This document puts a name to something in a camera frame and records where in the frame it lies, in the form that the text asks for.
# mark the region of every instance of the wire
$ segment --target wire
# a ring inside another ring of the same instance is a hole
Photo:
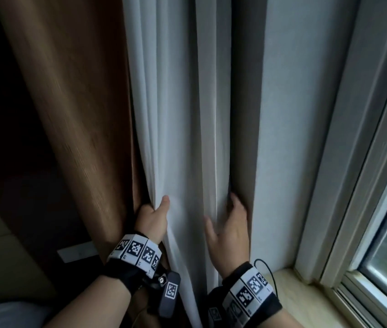
[[[276,290],[276,296],[277,296],[277,299],[278,299],[278,289],[277,289],[277,285],[276,285],[276,283],[275,283],[275,279],[274,279],[274,274],[273,274],[273,272],[271,271],[271,269],[269,268],[269,266],[268,266],[268,264],[266,263],[266,262],[264,262],[262,259],[255,259],[254,260],[254,267],[256,267],[256,262],[257,261],[261,261],[262,263],[264,263],[265,264],[265,266],[266,266],[266,268],[269,270],[269,272],[271,273],[271,276],[273,277],[273,282],[274,282],[274,289]]]
[[[131,328],[133,328],[133,327],[136,325],[139,316],[140,316],[144,311],[146,311],[148,308],[149,308],[149,307],[147,306],[147,307],[145,307],[145,308],[142,308],[142,309],[139,311],[139,313],[136,315],[136,319],[134,319],[133,324],[131,325]]]

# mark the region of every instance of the white sheet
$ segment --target white sheet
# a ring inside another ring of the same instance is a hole
[[[218,285],[202,215],[223,219],[228,194],[231,0],[123,1],[148,191],[154,206],[170,197],[164,245],[190,323],[201,327],[198,304]]]

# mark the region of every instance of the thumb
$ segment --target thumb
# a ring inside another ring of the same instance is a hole
[[[164,214],[166,216],[166,214],[168,214],[169,206],[170,206],[169,196],[164,195],[162,198],[162,202],[160,203],[160,206],[155,211],[157,213]]]
[[[212,220],[208,216],[204,217],[204,233],[206,234],[207,246],[210,248],[218,240],[218,235],[216,235]]]

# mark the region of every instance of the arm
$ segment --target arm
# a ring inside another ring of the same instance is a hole
[[[249,261],[247,212],[233,193],[231,200],[233,201],[233,210],[219,235],[215,233],[210,218],[204,217],[204,231],[210,259],[223,279],[241,264]],[[259,327],[303,328],[285,309],[278,311],[262,322]]]
[[[162,203],[155,211],[150,205],[142,206],[135,229],[159,244],[168,227],[168,210],[168,196],[163,197]],[[99,276],[45,327],[119,327],[130,300],[131,294],[120,280]]]

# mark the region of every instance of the hand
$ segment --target hand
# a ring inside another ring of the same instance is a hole
[[[164,195],[162,203],[156,210],[150,204],[143,205],[137,216],[135,230],[143,233],[152,242],[159,244],[166,235],[166,229],[168,229],[166,214],[169,210],[169,204],[169,197]]]
[[[249,261],[247,212],[234,193],[231,193],[230,197],[233,202],[233,210],[219,235],[216,235],[210,218],[204,217],[204,230],[210,259],[223,279],[241,264]]]

